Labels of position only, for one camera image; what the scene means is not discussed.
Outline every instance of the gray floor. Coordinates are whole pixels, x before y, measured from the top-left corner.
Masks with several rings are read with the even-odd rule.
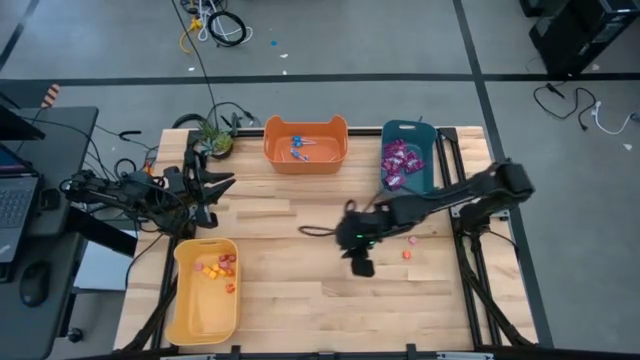
[[[527,36],[533,20],[522,16],[516,0],[462,2],[483,73],[544,72]],[[0,46],[26,8],[26,1],[19,3],[0,0]],[[470,73],[449,0],[229,0],[229,4],[254,28],[255,38],[233,49],[198,44],[209,75]],[[178,48],[180,33],[173,9],[165,2],[41,0],[0,79],[200,76],[193,54]],[[639,34],[636,21],[594,61],[599,69],[590,67],[588,72],[640,72]],[[640,201],[635,190],[640,173],[634,166],[640,156],[640,124],[631,123],[622,135],[609,136],[587,114],[590,129],[583,132],[575,117],[558,121],[536,106],[531,94],[541,85],[491,82],[487,89],[505,152],[524,163],[537,187],[522,212],[555,345],[640,352],[636,341],[640,287],[633,278],[640,271],[636,261],[640,226],[634,216]],[[576,86],[590,89],[603,102],[601,117],[608,128],[618,127],[629,112],[640,111],[638,81],[570,83],[561,90],[571,99]],[[434,125],[484,124],[473,82],[297,82],[213,88],[218,101],[237,101],[263,121],[274,114],[317,121],[339,113],[352,126],[420,116]],[[541,98],[558,112],[570,110],[569,101],[547,93]],[[56,106],[75,105],[98,106],[100,125],[116,131],[142,130],[140,140],[155,144],[162,129],[179,116],[206,113],[210,100],[204,85],[63,87]],[[137,160],[143,156],[141,148],[99,130],[94,139],[107,167],[123,156]],[[634,147],[628,151],[624,144]],[[98,326],[117,325],[118,307],[104,312],[111,315]],[[101,330],[94,336],[111,336],[106,334]],[[74,346],[63,347],[61,353],[56,348],[56,354],[88,354],[85,347],[77,351]],[[94,353],[106,348],[102,342]]]

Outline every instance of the laptop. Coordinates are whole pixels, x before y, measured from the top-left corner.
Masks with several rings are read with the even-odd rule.
[[[0,144],[0,263],[16,255],[40,180],[26,161]]]

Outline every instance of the yellow bin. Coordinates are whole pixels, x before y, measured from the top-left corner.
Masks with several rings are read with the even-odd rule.
[[[211,279],[196,264],[209,268],[218,264],[220,255],[235,255],[231,263],[234,276]],[[178,292],[173,322],[167,339],[178,346],[218,344],[227,340],[238,324],[240,299],[240,257],[229,239],[188,240],[173,253],[178,263]],[[227,292],[227,285],[236,289]]]

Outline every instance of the plastic bin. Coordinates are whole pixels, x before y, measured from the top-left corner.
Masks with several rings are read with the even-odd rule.
[[[391,120],[382,128],[381,158],[384,157],[384,146],[394,140],[402,139],[407,143],[409,151],[414,151],[424,161],[425,165],[413,174],[404,174],[407,182],[404,187],[410,191],[399,189],[389,191],[389,194],[404,195],[407,193],[424,194],[433,190],[433,144],[438,136],[438,131],[431,125],[416,121]],[[385,187],[385,170],[380,170],[380,181]]]
[[[296,159],[291,154],[294,136],[315,142],[295,148],[300,154],[307,155],[309,161]],[[281,174],[336,173],[347,150],[347,121],[339,115],[325,123],[284,122],[276,115],[267,121],[264,129],[264,154]]]
[[[228,239],[189,240],[173,253],[178,263],[178,292],[173,323],[167,339],[178,346],[218,344],[227,340],[238,323],[240,299],[240,257],[235,243]],[[196,263],[212,267],[220,255],[235,255],[232,277],[209,278],[195,269]],[[226,284],[234,283],[233,293]]]

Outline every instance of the robotic arm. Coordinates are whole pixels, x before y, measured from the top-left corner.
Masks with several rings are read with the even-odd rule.
[[[110,181],[97,177],[91,170],[83,170],[73,175],[61,190],[70,201],[103,203],[123,210],[132,219],[149,219],[163,234],[185,238],[193,230],[186,226],[191,219],[191,206],[196,207],[193,216],[198,226],[218,226],[208,205],[216,204],[235,183],[232,177],[233,173],[210,173],[203,168],[183,174],[174,166],[165,169],[161,178],[135,171],[122,174],[120,181]]]
[[[343,258],[352,259],[352,272],[372,277],[375,272],[373,262],[368,260],[368,251],[385,237],[407,232],[429,214],[466,202],[470,203],[460,209],[459,226],[465,232],[472,232],[491,214],[515,207],[529,199],[533,192],[522,165],[505,160],[446,189],[380,201],[374,205],[373,212],[358,212],[355,203],[350,201],[335,230],[336,241],[346,250]]]

